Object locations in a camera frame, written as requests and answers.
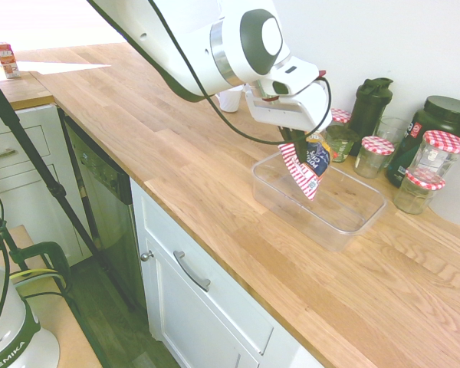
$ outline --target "wooden floor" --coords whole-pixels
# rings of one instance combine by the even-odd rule
[[[70,296],[112,368],[179,368],[163,344],[150,335],[145,313],[127,310],[92,258],[71,271],[74,286]]]

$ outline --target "drawer handle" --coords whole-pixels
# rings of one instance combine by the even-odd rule
[[[208,292],[209,285],[211,281],[207,278],[200,278],[194,271],[186,264],[186,261],[183,260],[185,254],[183,251],[174,251],[174,257],[176,257],[177,263],[181,266],[182,270],[189,276],[191,280],[195,282],[201,289]]]
[[[11,156],[13,154],[17,153],[17,151],[15,149],[10,149],[10,148],[7,148],[5,151],[1,152],[0,153],[0,159],[2,157],[7,157],[7,156]]]

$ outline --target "dishwasher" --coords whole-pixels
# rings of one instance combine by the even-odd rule
[[[94,244],[128,307],[146,309],[130,177],[67,115],[64,128]]]

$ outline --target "clear plastic container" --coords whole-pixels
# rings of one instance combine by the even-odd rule
[[[354,172],[363,178],[376,178],[393,151],[393,144],[388,140],[379,136],[365,136],[361,140],[361,149],[354,163]]]
[[[443,177],[459,156],[459,137],[441,130],[428,130],[422,136],[410,169],[428,169]]]
[[[301,191],[280,153],[252,167],[254,198],[316,243],[342,251],[386,206],[376,189],[329,166],[313,201]]]
[[[413,171],[413,168],[409,167],[393,199],[393,204],[411,215],[419,215],[443,186],[445,181],[435,173],[426,168]]]

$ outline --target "red checkered lid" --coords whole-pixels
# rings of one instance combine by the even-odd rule
[[[388,156],[395,150],[393,144],[388,140],[380,138],[379,136],[365,136],[361,140],[361,145],[373,153]]]
[[[348,113],[345,110],[341,109],[330,109],[330,112],[332,113],[332,120],[337,121],[338,123],[347,123],[350,121],[351,118],[351,113]]]
[[[445,180],[430,169],[418,167],[413,172],[409,170],[410,168],[406,170],[406,178],[421,188],[440,190],[445,186]]]
[[[428,130],[422,136],[425,142],[450,153],[460,153],[460,138],[441,130]]]

